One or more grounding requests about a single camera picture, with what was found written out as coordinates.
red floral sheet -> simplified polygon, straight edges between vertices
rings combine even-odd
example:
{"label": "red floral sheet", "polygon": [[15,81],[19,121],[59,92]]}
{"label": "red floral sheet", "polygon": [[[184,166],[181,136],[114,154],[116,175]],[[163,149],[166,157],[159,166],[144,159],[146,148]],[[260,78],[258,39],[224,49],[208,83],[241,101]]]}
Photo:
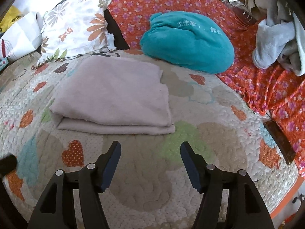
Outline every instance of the red floral sheet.
{"label": "red floral sheet", "polygon": [[149,29],[152,14],[187,11],[216,22],[231,40],[235,60],[217,76],[239,92],[248,106],[264,115],[270,110],[297,153],[295,162],[305,177],[305,87],[304,77],[284,70],[278,63],[258,69],[252,62],[257,24],[245,25],[218,0],[113,0],[108,10],[131,49],[140,49],[140,39]]}

quilted bedspread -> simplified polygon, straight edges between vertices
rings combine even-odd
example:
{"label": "quilted bedspread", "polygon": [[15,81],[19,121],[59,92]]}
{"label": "quilted bedspread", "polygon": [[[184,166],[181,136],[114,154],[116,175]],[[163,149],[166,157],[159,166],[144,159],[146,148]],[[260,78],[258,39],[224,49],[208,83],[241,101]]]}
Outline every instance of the quilted bedspread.
{"label": "quilted bedspread", "polygon": [[[194,151],[221,170],[245,169],[271,212],[294,185],[298,169],[287,166],[262,121],[236,92],[215,75],[174,66],[138,50],[107,53],[151,62],[163,70],[176,132],[168,135],[97,135],[58,130],[49,106],[56,90],[88,56],[31,66],[32,53],[0,76],[0,158],[17,156],[17,170],[4,182],[19,212],[29,220],[39,196],[58,169],[79,170],[95,162],[118,140],[122,155],[110,188],[100,195],[110,228],[190,228],[201,202],[183,166],[179,147],[188,141]],[[79,228],[82,218],[74,192]],[[223,192],[220,220],[228,192]]]}

teal pillow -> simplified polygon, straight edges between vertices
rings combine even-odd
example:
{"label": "teal pillow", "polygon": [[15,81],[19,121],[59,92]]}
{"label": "teal pillow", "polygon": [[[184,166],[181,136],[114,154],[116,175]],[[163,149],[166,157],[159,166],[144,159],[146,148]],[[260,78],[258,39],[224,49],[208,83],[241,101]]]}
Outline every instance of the teal pillow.
{"label": "teal pillow", "polygon": [[184,11],[153,14],[140,46],[150,57],[212,74],[234,61],[234,48],[222,29],[204,15]]}

round metal bolt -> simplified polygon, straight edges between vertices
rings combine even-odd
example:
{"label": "round metal bolt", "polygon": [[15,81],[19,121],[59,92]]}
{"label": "round metal bolt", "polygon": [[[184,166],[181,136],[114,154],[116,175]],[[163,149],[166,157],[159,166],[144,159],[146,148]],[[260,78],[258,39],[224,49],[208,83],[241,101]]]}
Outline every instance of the round metal bolt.
{"label": "round metal bolt", "polygon": [[58,171],[55,172],[55,174],[57,176],[61,176],[63,174],[63,170],[62,169],[59,169]]}
{"label": "round metal bolt", "polygon": [[88,164],[88,165],[87,165],[87,168],[88,168],[88,169],[94,169],[94,168],[95,168],[95,164],[92,164],[92,163],[91,163],[91,164]]}
{"label": "round metal bolt", "polygon": [[213,164],[207,164],[206,167],[210,170],[215,169],[215,165],[213,165]]}
{"label": "round metal bolt", "polygon": [[244,169],[239,170],[239,174],[245,176],[247,172]]}

yellow plastic bag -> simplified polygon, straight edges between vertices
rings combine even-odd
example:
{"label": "yellow plastic bag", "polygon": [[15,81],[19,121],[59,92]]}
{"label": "yellow plastic bag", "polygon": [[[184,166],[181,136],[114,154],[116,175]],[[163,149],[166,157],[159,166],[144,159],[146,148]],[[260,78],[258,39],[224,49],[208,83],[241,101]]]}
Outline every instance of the yellow plastic bag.
{"label": "yellow plastic bag", "polygon": [[7,13],[5,14],[4,18],[0,22],[0,33],[4,33],[9,29],[14,22],[18,21],[22,17],[21,12],[18,8],[11,6]]}

